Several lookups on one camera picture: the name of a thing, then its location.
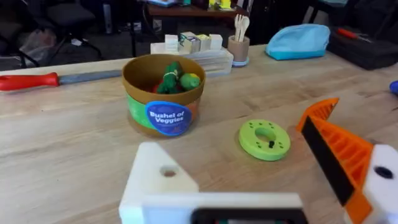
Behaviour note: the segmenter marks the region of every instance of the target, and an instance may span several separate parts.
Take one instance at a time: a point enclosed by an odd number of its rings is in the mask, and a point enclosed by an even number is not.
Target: green toy vegetable
[[[180,84],[184,90],[192,90],[200,85],[200,78],[194,73],[185,73],[180,78]]]
[[[177,81],[182,73],[180,63],[172,62],[166,67],[163,82],[157,87],[156,92],[161,94],[180,93],[181,90],[178,88]]]

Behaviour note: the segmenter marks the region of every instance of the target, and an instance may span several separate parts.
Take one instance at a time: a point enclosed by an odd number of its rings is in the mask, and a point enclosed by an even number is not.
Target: green donut-shaped toy
[[[258,136],[265,136],[269,141],[263,141]],[[265,161],[283,158],[290,148],[286,131],[278,124],[262,119],[253,119],[242,125],[239,143],[247,153]]]

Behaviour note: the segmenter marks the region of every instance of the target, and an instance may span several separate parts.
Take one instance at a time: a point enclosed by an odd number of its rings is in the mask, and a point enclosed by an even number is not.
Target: black strip
[[[309,117],[305,120],[302,134],[335,191],[340,204],[344,206],[353,194],[354,186]]]
[[[191,215],[191,224],[214,224],[218,220],[280,220],[289,224],[307,224],[297,208],[199,208]]]

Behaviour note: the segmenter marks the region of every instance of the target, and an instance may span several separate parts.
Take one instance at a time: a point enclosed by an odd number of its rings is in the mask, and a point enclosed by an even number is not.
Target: blue cloth
[[[330,30],[318,24],[285,27],[276,33],[266,47],[266,53],[276,60],[324,56]]]

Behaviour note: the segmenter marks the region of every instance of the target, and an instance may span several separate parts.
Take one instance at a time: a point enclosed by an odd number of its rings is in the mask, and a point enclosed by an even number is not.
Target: toy pea pod
[[[183,71],[179,62],[172,62],[166,66],[165,74],[162,83],[157,87],[157,93],[173,94],[180,93],[181,89],[178,87],[178,78]]]

